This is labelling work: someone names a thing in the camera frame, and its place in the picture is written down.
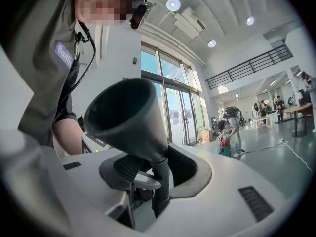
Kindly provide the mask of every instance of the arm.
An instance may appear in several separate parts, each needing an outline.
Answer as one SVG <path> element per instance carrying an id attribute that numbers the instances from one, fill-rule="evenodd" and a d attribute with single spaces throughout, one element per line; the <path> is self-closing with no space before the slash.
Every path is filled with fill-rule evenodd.
<path id="1" fill-rule="evenodd" d="M 236 122 L 236 118 L 230 118 L 229 119 L 229 123 L 232 126 L 232 132 L 230 133 L 230 135 L 228 136 L 228 139 L 230 139 L 236 132 L 237 132 L 237 122 Z"/>
<path id="2" fill-rule="evenodd" d="M 227 139 L 230 139 L 237 132 L 237 128 L 233 129 Z"/>
<path id="3" fill-rule="evenodd" d="M 77 121 L 71 118 L 62 119 L 53 125 L 53 132 L 59 145 L 70 155 L 82 153 L 83 131 Z"/>

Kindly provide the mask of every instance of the glass door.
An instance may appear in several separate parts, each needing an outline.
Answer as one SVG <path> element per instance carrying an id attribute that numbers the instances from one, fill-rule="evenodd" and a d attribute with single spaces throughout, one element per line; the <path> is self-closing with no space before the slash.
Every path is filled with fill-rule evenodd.
<path id="1" fill-rule="evenodd" d="M 191 146 L 197 142 L 195 117 L 194 117 L 194 112 L 192 110 L 190 95 L 186 92 L 181 92 L 181 94 L 182 94 L 182 99 L 183 99 L 185 130 L 187 133 L 186 145 Z"/>
<path id="2" fill-rule="evenodd" d="M 180 92 L 172 88 L 166 88 L 166 92 L 170 114 L 172 142 L 185 145 L 187 139 L 185 133 L 184 114 Z"/>

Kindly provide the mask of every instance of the ceiling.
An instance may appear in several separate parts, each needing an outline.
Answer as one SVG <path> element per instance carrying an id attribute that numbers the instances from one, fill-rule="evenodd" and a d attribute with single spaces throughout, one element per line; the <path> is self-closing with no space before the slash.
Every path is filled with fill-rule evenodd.
<path id="1" fill-rule="evenodd" d="M 297 75 L 297 73 L 300 71 L 298 66 L 291 68 L 291 70 L 294 76 Z M 249 84 L 245 87 L 223 93 L 219 95 L 217 98 L 223 101 L 224 103 L 230 103 L 237 99 L 236 97 L 237 93 L 238 93 L 239 99 L 244 99 L 250 96 L 262 94 L 265 89 L 274 90 L 276 88 L 280 88 L 288 80 L 289 78 L 286 71 L 283 71 L 271 77 L 265 78 L 261 81 L 257 81 L 252 84 Z"/>
<path id="2" fill-rule="evenodd" d="M 206 29 L 197 38 L 191 39 L 173 24 L 175 13 L 166 8 L 168 0 L 149 1 L 154 3 L 154 7 L 146 21 L 173 35 L 205 63 L 208 63 L 214 49 L 225 49 L 297 19 L 285 0 L 179 0 L 181 8 L 175 13 L 182 13 L 189 7 L 206 24 Z M 246 25 L 249 16 L 255 18 L 252 26 Z M 210 40 L 217 41 L 215 48 L 208 48 Z"/>

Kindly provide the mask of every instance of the purple name tag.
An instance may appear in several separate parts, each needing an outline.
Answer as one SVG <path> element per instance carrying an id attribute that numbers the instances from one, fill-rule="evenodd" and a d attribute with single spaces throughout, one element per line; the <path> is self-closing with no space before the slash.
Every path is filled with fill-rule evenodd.
<path id="1" fill-rule="evenodd" d="M 70 69 L 74 59 L 68 52 L 68 50 L 65 48 L 65 46 L 61 43 L 58 42 L 57 46 L 55 48 L 55 53 L 59 56 L 60 59 L 67 65 L 67 67 Z"/>

